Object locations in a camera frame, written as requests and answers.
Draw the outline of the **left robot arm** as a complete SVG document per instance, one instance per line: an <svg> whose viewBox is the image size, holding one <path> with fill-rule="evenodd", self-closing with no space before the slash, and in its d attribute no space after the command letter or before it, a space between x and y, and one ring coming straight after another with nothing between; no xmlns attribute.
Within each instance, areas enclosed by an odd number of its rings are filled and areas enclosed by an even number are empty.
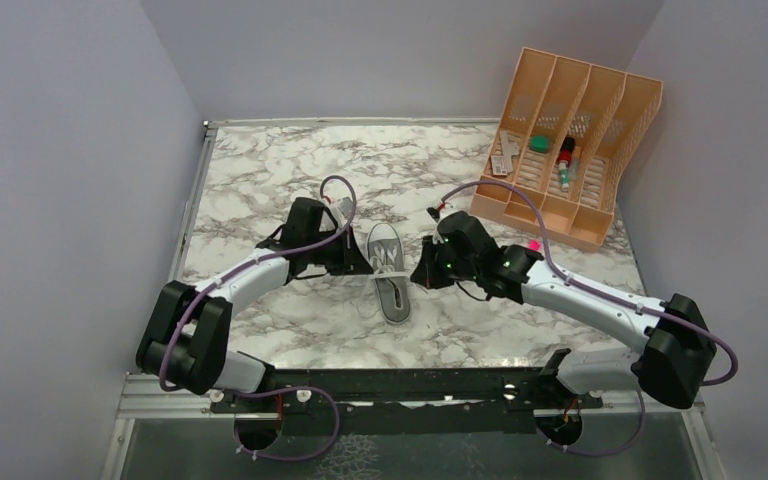
<svg viewBox="0 0 768 480"><path fill-rule="evenodd" d="M348 224L355 208L348 197L299 197L287 220L242 262L196 285L164 285L138 345L137 366L163 377L172 390L236 390L250 410L269 406L275 387L266 377L270 366L229 350L231 321L267 293L303 278L311 266L331 276L371 273Z"/></svg>

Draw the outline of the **grey canvas sneaker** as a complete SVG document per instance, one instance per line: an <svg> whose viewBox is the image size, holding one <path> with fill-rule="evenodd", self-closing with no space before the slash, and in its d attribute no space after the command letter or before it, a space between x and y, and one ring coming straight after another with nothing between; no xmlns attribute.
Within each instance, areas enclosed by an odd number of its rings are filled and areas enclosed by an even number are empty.
<svg viewBox="0 0 768 480"><path fill-rule="evenodd" d="M366 254L384 319L394 325L405 323L411 315L408 273L396 229L387 223L374 225L367 237Z"/></svg>

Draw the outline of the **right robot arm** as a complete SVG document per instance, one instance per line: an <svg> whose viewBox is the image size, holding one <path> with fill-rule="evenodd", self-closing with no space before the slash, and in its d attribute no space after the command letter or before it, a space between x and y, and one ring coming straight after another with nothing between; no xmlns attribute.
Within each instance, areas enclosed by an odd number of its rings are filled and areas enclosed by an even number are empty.
<svg viewBox="0 0 768 480"><path fill-rule="evenodd" d="M696 302L628 294L549 262L521 245L500 246L462 211L422 240L411 282L441 289L471 281L491 298L552 310L595 328L621 347L568 353L537 380L539 398L560 407L576 394L642 391L660 403L691 407L716 354Z"/></svg>

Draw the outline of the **white shoelace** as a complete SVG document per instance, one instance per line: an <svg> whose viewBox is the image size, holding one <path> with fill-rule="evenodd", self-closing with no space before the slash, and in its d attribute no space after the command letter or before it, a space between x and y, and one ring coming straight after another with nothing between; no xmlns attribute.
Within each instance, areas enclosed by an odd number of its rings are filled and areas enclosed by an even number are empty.
<svg viewBox="0 0 768 480"><path fill-rule="evenodd" d="M375 280L408 279L404 268L404 254L400 244L377 242L370 250L370 264Z"/></svg>

